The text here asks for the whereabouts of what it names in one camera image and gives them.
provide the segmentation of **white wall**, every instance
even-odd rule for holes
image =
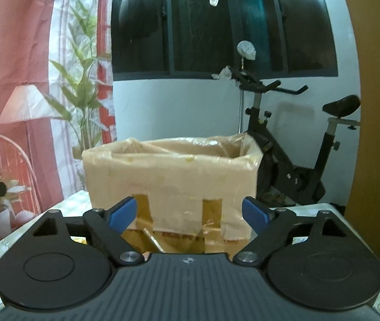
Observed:
[[[293,163],[313,167],[326,130],[328,115],[322,105],[349,94],[360,95],[358,56],[345,0],[325,0],[337,52],[336,78],[280,79],[283,87],[309,90],[299,96],[268,93],[261,111],[273,113],[272,134]],[[245,107],[253,101],[245,93]],[[114,83],[118,139],[159,139],[178,136],[231,135],[238,131],[239,93],[228,81],[157,79]],[[360,110],[349,116],[360,119]],[[244,126],[248,124],[247,116]],[[358,151],[358,131],[337,129],[338,151],[332,151],[322,181],[322,201],[345,205],[351,191]]]

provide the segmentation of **blue gripper pad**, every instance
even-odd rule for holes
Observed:
[[[263,212],[247,198],[242,201],[242,216],[257,235],[260,234],[270,222],[269,214]]]
[[[136,218],[136,200],[134,197],[127,197],[114,208],[111,209],[108,225],[121,234]]]

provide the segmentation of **lampshade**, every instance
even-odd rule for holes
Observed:
[[[18,85],[0,116],[0,124],[30,121],[39,118],[62,118],[49,105],[35,85]]]

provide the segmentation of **chair backrest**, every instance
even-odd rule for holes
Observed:
[[[19,193],[19,202],[12,204],[15,214],[22,210],[41,213],[39,186],[30,160],[16,142],[3,135],[0,135],[0,175],[29,188]]]

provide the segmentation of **window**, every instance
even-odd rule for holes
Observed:
[[[113,0],[115,80],[211,78],[251,41],[261,78],[337,76],[324,0]]]

